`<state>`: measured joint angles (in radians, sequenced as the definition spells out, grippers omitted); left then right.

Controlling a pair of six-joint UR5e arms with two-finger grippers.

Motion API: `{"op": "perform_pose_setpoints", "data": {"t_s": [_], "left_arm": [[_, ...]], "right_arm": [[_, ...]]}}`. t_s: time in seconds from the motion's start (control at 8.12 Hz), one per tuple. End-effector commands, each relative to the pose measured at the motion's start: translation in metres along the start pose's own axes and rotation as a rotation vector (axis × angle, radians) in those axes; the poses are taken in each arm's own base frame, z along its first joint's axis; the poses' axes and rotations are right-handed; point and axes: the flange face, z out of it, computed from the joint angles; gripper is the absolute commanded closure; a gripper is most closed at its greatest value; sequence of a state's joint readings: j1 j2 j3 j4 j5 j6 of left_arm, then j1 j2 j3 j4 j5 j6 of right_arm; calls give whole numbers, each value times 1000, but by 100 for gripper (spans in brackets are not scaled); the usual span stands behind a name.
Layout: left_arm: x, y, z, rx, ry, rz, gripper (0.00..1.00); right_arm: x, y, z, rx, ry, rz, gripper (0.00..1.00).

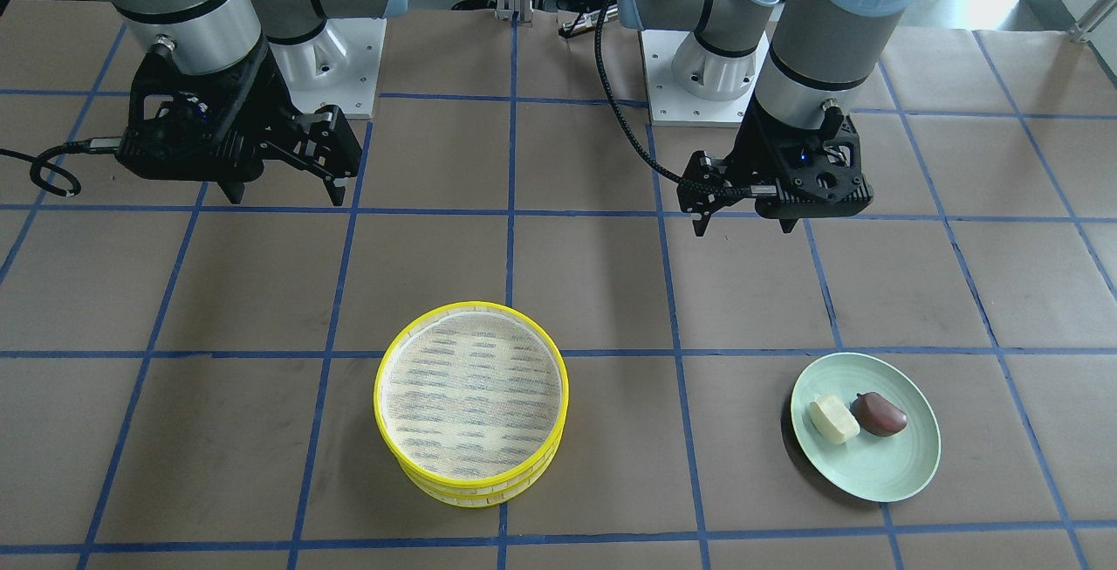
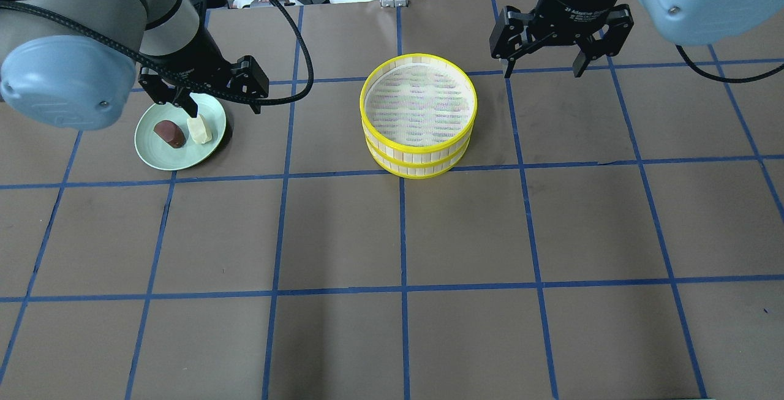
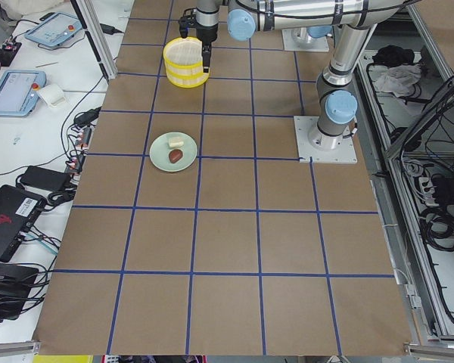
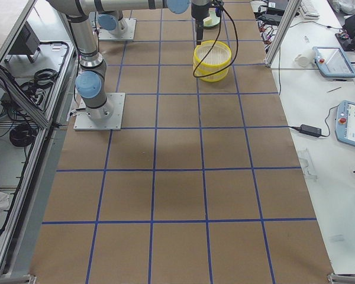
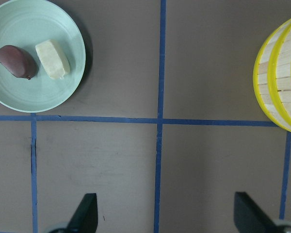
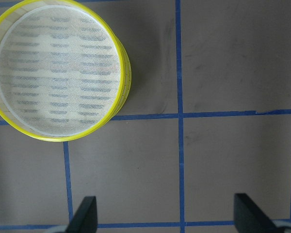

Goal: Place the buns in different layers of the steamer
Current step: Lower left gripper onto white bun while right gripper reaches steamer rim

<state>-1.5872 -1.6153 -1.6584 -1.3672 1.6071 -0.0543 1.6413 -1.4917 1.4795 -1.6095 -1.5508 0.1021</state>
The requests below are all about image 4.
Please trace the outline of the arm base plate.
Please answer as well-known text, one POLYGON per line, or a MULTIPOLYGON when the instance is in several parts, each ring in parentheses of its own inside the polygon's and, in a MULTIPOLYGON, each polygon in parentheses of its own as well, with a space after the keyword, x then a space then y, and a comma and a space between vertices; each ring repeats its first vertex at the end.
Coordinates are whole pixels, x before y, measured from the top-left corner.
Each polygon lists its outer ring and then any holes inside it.
POLYGON ((106 131, 120 130, 125 104, 125 93, 106 93, 106 103, 97 109, 87 108, 81 99, 79 111, 76 114, 74 130, 76 131, 106 131))
POLYGON ((104 23, 100 21, 100 41, 133 41, 135 35, 135 18, 123 18, 118 22, 110 20, 104 23))

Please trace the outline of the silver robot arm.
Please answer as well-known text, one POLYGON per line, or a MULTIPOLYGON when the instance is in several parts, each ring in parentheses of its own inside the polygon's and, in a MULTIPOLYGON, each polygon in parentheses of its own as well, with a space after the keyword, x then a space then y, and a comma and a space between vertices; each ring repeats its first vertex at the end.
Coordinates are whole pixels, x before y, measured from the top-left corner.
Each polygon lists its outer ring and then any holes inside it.
POLYGON ((201 44, 204 32, 204 19, 209 16, 212 1, 50 1, 50 5, 64 14, 69 23, 80 55, 82 73, 76 77, 75 86, 85 103, 86 113, 93 120, 108 118, 114 107, 108 102, 105 93, 106 63, 99 52, 89 20, 91 12, 104 16, 115 16, 116 12, 135 9, 167 8, 174 14, 181 14, 188 8, 196 24, 196 43, 201 44))

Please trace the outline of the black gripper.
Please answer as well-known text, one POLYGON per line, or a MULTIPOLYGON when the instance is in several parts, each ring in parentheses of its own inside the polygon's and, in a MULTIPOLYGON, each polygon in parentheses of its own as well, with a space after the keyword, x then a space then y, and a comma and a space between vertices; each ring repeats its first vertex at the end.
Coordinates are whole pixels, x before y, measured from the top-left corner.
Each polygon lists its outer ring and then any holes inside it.
POLYGON ((191 16, 196 24, 196 44, 203 39, 204 19, 209 16, 210 0, 191 0, 191 16))

